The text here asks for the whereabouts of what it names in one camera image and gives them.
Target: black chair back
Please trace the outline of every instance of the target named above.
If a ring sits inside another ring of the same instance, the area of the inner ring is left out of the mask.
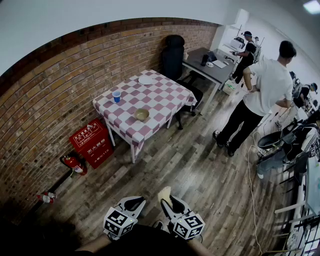
[[[166,48],[161,53],[162,74],[173,81],[178,80],[183,71],[185,40],[180,35],[168,35],[165,39]]]

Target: fire extinguisher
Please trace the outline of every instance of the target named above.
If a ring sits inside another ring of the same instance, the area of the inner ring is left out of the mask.
[[[84,164],[80,163],[74,156],[69,156],[69,154],[61,156],[60,161],[80,175],[86,175],[88,172],[88,169]]]

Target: black pants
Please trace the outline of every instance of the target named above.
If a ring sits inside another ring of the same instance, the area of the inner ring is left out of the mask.
[[[229,150],[232,152],[236,151],[242,142],[244,142],[249,134],[257,127],[262,118],[263,116],[251,112],[246,107],[244,101],[241,100],[241,102],[232,112],[228,123],[217,137],[217,142],[219,144],[225,144],[230,139],[231,135],[234,134],[239,128],[239,125],[243,122],[241,130],[233,137],[229,144]]]
[[[245,63],[243,61],[240,61],[240,63],[238,64],[238,66],[236,67],[232,77],[234,80],[234,82],[236,84],[239,84],[239,82],[241,81],[242,77],[244,76],[244,70],[246,67],[250,66],[250,64]]]

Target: white plate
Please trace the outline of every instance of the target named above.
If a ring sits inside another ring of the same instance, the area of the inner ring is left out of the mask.
[[[143,85],[151,85],[152,82],[154,81],[150,76],[140,76],[139,77],[139,83]]]

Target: checkered tablecloth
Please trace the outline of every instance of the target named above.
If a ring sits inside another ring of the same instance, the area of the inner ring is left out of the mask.
[[[138,79],[141,76],[151,77],[153,84],[140,84]],[[112,96],[114,91],[121,92],[118,103]],[[137,155],[146,139],[155,134],[181,107],[195,105],[197,100],[190,90],[151,69],[105,91],[92,103],[106,123],[134,145]],[[139,108],[149,111],[149,117],[143,122],[134,116]]]

